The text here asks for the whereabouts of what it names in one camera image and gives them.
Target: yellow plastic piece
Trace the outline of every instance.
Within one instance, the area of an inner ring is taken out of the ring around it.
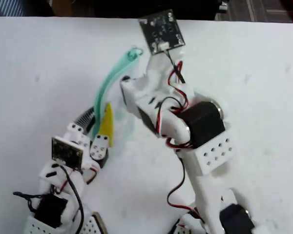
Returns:
[[[109,137],[109,146],[113,146],[113,133],[114,133],[114,120],[113,120],[113,109],[109,102],[105,106],[105,115],[100,125],[98,134],[106,135]]]

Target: white surface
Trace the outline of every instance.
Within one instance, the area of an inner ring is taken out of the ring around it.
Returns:
[[[293,234],[293,24],[179,26],[186,81],[222,105],[237,134],[233,182],[271,233]],[[134,19],[0,19],[0,233],[21,233],[29,211],[12,192],[35,193],[51,137],[92,104],[132,45],[147,48]],[[141,71],[147,59],[145,53]],[[166,233],[185,212],[166,204],[181,165],[139,120],[131,124],[84,198],[111,234]],[[188,180],[172,196],[193,200]]]

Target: floor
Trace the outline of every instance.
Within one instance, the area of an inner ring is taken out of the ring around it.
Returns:
[[[95,17],[92,0],[73,0],[75,17]],[[292,0],[230,0],[227,13],[215,20],[253,22],[293,22]]]

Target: circuit board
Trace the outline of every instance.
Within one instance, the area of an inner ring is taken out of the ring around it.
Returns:
[[[152,55],[185,45],[172,10],[143,17],[139,23]]]
[[[82,168],[83,151],[65,142],[52,138],[52,159],[65,162],[65,166],[80,171]]]

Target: hole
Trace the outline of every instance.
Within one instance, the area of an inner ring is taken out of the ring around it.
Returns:
[[[124,76],[124,77],[122,78],[122,81],[125,81],[125,80],[128,80],[128,79],[130,79],[129,76]]]
[[[152,97],[152,99],[150,100],[149,104],[151,104],[154,100],[155,100],[155,97]]]
[[[155,106],[154,108],[155,108],[155,109],[159,108],[159,107],[161,106],[161,104],[162,104],[162,102],[159,101],[159,102],[156,104],[156,106]]]

